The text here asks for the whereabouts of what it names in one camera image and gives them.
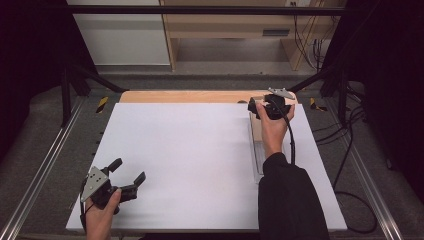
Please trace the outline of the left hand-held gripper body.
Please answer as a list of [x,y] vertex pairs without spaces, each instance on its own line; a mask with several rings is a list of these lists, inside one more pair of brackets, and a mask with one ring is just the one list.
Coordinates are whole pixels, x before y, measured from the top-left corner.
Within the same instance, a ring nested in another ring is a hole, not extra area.
[[[84,203],[87,199],[91,199],[92,203],[99,209],[104,209],[108,204],[112,194],[117,190],[116,186],[111,184],[109,174],[114,172],[117,167],[104,167],[99,169],[93,166],[89,171],[85,183],[83,184],[80,195],[80,202]],[[137,198],[138,180],[132,184],[120,187],[121,198],[120,203],[131,201]]]

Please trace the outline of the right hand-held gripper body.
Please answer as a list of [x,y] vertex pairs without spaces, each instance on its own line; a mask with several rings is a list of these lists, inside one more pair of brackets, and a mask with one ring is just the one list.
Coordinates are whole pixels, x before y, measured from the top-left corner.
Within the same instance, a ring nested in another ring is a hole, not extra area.
[[288,114],[292,109],[292,104],[287,103],[286,100],[294,100],[295,97],[288,92],[285,88],[275,89],[269,88],[269,94],[264,96],[266,105],[264,106],[268,117],[271,120],[288,119]]

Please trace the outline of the beige phone case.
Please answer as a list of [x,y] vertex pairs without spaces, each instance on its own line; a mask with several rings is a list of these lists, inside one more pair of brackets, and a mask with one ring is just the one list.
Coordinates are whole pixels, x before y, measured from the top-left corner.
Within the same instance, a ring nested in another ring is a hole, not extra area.
[[261,120],[257,119],[254,114],[250,115],[250,120],[251,120],[251,129],[252,129],[253,140],[258,141],[258,142],[262,142],[263,139],[262,139]]

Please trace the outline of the clear plastic tray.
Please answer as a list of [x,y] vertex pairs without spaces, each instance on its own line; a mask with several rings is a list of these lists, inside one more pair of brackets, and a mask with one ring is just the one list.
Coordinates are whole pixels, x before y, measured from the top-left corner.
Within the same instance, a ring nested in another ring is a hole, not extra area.
[[263,164],[266,161],[264,144],[262,142],[254,141],[251,129],[251,120],[250,120],[250,130],[251,130],[251,141],[252,141],[252,165],[253,165],[253,174],[256,183],[259,183],[263,174]]

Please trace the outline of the person's right hand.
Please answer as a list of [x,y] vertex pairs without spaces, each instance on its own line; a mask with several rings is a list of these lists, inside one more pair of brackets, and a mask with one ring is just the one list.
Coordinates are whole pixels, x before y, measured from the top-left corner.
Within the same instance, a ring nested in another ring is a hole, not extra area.
[[294,118],[295,106],[292,105],[286,119],[271,120],[262,103],[256,103],[256,109],[261,121],[262,141],[265,157],[282,153],[283,140],[288,130],[288,123]]

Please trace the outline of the person's left hand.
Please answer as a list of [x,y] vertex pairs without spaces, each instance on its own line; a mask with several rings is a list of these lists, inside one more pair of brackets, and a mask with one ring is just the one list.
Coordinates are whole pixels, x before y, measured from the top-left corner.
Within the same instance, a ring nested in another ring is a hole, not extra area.
[[86,227],[88,233],[100,234],[111,229],[114,211],[118,207],[120,199],[121,189],[118,188],[103,209],[99,209],[94,203],[91,203],[90,207],[86,209]]

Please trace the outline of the yellow clamp right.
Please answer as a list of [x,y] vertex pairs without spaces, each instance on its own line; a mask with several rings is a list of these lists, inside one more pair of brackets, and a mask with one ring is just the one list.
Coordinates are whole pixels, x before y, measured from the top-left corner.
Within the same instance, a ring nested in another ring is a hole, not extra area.
[[327,107],[318,106],[316,101],[315,101],[315,98],[310,98],[310,109],[321,111],[321,112],[327,112],[328,111]]

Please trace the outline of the yellow clamp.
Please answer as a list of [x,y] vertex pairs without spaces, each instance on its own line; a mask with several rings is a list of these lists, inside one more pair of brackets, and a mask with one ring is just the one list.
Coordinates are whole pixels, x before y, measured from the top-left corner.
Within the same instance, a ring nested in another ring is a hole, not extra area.
[[327,107],[318,106],[316,101],[315,101],[315,98],[310,98],[310,109],[321,111],[321,112],[327,112],[328,111]]
[[108,101],[109,97],[102,97],[101,100],[99,101],[98,107],[96,109],[96,113],[101,113]]

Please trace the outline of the white table mat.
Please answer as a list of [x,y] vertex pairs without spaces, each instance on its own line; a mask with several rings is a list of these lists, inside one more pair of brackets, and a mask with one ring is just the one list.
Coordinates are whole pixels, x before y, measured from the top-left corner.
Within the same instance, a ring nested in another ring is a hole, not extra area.
[[90,170],[121,158],[112,185],[147,176],[137,198],[121,204],[115,231],[255,232],[251,147],[244,104],[118,103]]

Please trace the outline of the yellow clamp left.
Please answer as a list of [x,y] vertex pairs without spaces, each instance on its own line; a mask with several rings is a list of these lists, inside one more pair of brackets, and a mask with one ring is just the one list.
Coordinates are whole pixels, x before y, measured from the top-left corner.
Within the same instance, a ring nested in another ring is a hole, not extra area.
[[101,113],[108,101],[109,97],[102,97],[101,100],[99,101],[98,107],[96,109],[96,113]]

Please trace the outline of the wooden board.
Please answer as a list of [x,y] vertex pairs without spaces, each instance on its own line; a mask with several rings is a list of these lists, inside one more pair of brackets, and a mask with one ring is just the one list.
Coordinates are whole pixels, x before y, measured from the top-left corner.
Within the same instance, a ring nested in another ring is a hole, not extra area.
[[126,91],[120,103],[238,103],[263,97],[266,90],[143,90]]

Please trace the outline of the black curtain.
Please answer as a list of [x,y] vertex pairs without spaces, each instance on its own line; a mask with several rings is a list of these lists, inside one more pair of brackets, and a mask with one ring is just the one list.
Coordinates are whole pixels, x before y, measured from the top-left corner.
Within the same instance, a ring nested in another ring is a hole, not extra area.
[[347,0],[346,6],[362,12],[340,19],[325,64],[360,31],[345,70],[364,85],[372,128],[424,203],[424,0]]
[[67,0],[0,0],[0,161],[29,115],[31,99],[60,84],[65,65],[95,71]]

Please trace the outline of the black frame strut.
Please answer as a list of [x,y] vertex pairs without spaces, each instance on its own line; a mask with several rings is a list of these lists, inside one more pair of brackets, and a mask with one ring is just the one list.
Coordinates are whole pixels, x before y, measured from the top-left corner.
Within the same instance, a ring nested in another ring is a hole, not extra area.
[[290,87],[289,90],[293,93],[297,93],[307,86],[317,82],[318,80],[323,81],[323,84],[320,88],[320,94],[322,97],[332,97],[335,92],[338,92],[337,119],[343,127],[346,127],[348,77],[344,67],[340,64],[329,65],[315,75],[307,78],[306,80],[296,84],[293,87]]
[[65,66],[61,73],[62,127],[70,122],[72,115],[70,87],[73,87],[78,96],[88,96],[91,92],[91,87],[87,83],[88,80],[93,80],[115,93],[125,92],[124,88],[113,84],[98,73],[89,71],[82,66]]

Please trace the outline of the aluminium floor rail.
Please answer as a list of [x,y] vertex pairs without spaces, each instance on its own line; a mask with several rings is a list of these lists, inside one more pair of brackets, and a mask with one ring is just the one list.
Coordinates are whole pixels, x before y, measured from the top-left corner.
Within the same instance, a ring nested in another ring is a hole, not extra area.
[[388,205],[378,189],[369,170],[363,162],[357,147],[353,141],[353,129],[349,127],[348,133],[342,137],[343,144],[347,150],[348,156],[355,173],[360,181],[361,187],[367,197],[371,211],[375,215],[377,222],[385,236],[386,240],[404,240],[401,231],[394,220]]
[[0,240],[15,240],[18,236],[51,169],[53,168],[59,154],[61,153],[62,148],[65,145],[67,138],[73,129],[73,126],[86,100],[86,97],[76,98],[75,103],[71,109],[69,120],[63,127],[60,128],[60,131],[56,135],[40,167],[37,169],[35,176],[32,178],[32,181],[29,184],[24,196],[0,232]]

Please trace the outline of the black horizontal frame bar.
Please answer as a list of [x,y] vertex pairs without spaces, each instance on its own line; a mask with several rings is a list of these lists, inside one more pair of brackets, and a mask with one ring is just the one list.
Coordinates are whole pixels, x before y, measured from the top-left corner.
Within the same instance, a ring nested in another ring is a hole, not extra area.
[[301,15],[342,16],[345,8],[248,7],[248,6],[123,6],[69,5],[74,14],[207,14],[207,15]]

